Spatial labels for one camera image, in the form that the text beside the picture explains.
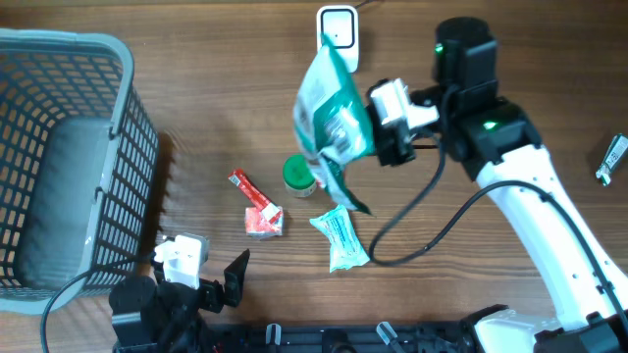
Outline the long red sachet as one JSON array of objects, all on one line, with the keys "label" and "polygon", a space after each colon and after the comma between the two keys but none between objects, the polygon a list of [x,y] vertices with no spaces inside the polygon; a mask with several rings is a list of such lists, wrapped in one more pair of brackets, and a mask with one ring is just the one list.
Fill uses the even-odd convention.
[{"label": "long red sachet", "polygon": [[242,169],[234,169],[229,174],[229,180],[255,206],[266,221],[276,224],[280,220],[283,211],[250,181]]}]

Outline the red tissue box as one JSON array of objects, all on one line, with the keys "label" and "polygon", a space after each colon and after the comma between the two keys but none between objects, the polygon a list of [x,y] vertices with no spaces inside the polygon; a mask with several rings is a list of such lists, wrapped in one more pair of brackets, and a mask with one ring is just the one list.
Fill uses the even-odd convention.
[{"label": "red tissue box", "polygon": [[246,234],[252,238],[263,239],[281,236],[284,228],[283,209],[280,209],[280,217],[274,223],[271,223],[264,218],[257,208],[246,208],[244,213],[244,226]]}]

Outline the mint tissue pack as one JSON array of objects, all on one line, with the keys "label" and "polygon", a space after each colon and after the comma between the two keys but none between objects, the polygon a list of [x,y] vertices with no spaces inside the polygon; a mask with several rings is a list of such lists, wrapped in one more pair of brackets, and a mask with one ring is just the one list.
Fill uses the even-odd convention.
[{"label": "mint tissue pack", "polygon": [[370,258],[357,237],[348,210],[343,205],[309,220],[330,242],[330,272],[350,270],[367,264]]}]

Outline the green 3M gloves packet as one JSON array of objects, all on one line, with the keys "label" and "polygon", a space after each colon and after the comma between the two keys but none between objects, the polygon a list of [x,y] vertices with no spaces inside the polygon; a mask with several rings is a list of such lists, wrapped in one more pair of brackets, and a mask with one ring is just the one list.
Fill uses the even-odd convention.
[{"label": "green 3M gloves packet", "polygon": [[351,73],[333,45],[319,36],[321,47],[298,88],[293,131],[306,166],[317,184],[337,204],[370,214],[348,188],[348,164],[375,152],[373,126]]}]

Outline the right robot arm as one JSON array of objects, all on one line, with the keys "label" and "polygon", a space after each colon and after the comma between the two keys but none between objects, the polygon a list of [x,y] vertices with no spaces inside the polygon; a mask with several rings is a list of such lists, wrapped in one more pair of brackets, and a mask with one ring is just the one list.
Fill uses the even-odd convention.
[{"label": "right robot arm", "polygon": [[603,250],[563,188],[550,153],[524,110],[497,92],[497,40],[480,19],[436,30],[434,85],[410,91],[383,79],[367,94],[382,165],[415,156],[435,140],[506,217],[539,271],[555,314],[494,305],[462,319],[458,352],[623,352],[627,277]]}]

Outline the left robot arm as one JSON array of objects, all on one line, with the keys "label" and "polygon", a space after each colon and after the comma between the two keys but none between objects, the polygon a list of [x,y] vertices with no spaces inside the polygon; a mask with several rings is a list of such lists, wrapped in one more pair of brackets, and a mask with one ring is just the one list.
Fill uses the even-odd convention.
[{"label": "left robot arm", "polygon": [[210,329],[201,310],[220,313],[237,307],[243,296],[250,251],[244,250],[224,269],[225,281],[203,279],[197,288],[157,278],[129,277],[109,295],[114,352],[226,352],[230,337]]}]

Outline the grey plastic mesh basket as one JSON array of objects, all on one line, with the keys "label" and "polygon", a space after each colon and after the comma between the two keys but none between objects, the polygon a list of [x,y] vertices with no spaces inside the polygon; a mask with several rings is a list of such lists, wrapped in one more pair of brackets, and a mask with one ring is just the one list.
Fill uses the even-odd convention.
[{"label": "grey plastic mesh basket", "polygon": [[98,33],[1,32],[1,308],[40,315],[132,274],[159,152],[134,61]]}]

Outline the chicken seasoning jar green lid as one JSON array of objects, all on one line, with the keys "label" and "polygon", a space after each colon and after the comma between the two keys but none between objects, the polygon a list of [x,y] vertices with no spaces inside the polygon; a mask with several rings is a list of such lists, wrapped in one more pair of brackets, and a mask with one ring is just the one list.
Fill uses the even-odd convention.
[{"label": "chicken seasoning jar green lid", "polygon": [[306,159],[301,154],[294,154],[286,159],[283,180],[287,192],[296,198],[308,197],[317,188],[316,178],[311,174]]}]

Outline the small green white box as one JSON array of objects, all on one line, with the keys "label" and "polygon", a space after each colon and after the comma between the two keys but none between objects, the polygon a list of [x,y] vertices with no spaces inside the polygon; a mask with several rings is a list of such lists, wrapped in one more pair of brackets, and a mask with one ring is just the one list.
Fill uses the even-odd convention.
[{"label": "small green white box", "polygon": [[596,178],[603,186],[609,186],[611,175],[627,155],[627,136],[623,133],[615,135],[608,146],[602,162],[596,170]]}]

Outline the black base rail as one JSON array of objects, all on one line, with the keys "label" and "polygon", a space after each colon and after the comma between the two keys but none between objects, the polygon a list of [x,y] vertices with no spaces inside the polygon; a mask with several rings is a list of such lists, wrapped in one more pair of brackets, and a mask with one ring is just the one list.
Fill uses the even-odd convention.
[{"label": "black base rail", "polygon": [[244,325],[189,329],[171,352],[475,352],[471,334],[457,322],[370,326],[264,328]]}]

